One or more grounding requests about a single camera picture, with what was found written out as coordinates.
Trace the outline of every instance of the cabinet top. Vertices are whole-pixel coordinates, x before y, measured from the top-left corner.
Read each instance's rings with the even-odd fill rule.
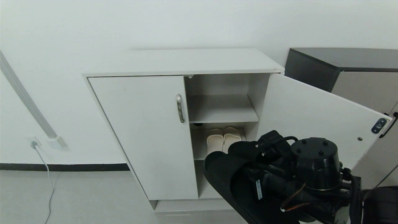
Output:
[[[333,65],[342,71],[398,71],[398,50],[393,49],[309,47],[291,50]]]
[[[129,50],[83,73],[84,77],[281,73],[255,48]]]

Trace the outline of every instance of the gray floor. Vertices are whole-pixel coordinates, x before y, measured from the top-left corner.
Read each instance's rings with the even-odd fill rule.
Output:
[[[245,224],[235,211],[155,215],[129,171],[51,172],[48,224]],[[0,171],[0,224],[44,224],[51,186],[46,172]]]

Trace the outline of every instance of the metal door handle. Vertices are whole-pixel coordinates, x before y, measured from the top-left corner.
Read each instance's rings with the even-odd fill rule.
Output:
[[[384,138],[384,136],[386,136],[386,134],[390,131],[390,129],[394,126],[395,122],[398,120],[398,112],[394,112],[392,115],[395,117],[395,120],[392,122],[387,131],[384,134],[380,135],[379,138]]]
[[[179,121],[181,121],[181,123],[184,123],[184,115],[182,114],[182,106],[181,106],[181,95],[178,94],[177,97],[177,109],[178,109],[178,116],[179,116]]]

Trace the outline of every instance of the black motor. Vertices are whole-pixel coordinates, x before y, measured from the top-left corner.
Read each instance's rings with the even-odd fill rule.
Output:
[[[335,143],[324,138],[307,138],[291,146],[297,181],[318,191],[336,189],[341,183],[339,156]]]

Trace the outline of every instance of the wall outlet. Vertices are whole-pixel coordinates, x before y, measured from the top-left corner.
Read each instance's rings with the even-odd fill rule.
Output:
[[[35,136],[25,136],[25,139],[29,142],[29,145],[32,143],[32,141],[35,141],[37,142],[37,146],[41,146],[40,142]]]
[[[46,140],[46,142],[52,149],[63,149],[66,147],[66,143],[61,138],[61,136],[57,136],[56,138],[49,138]]]

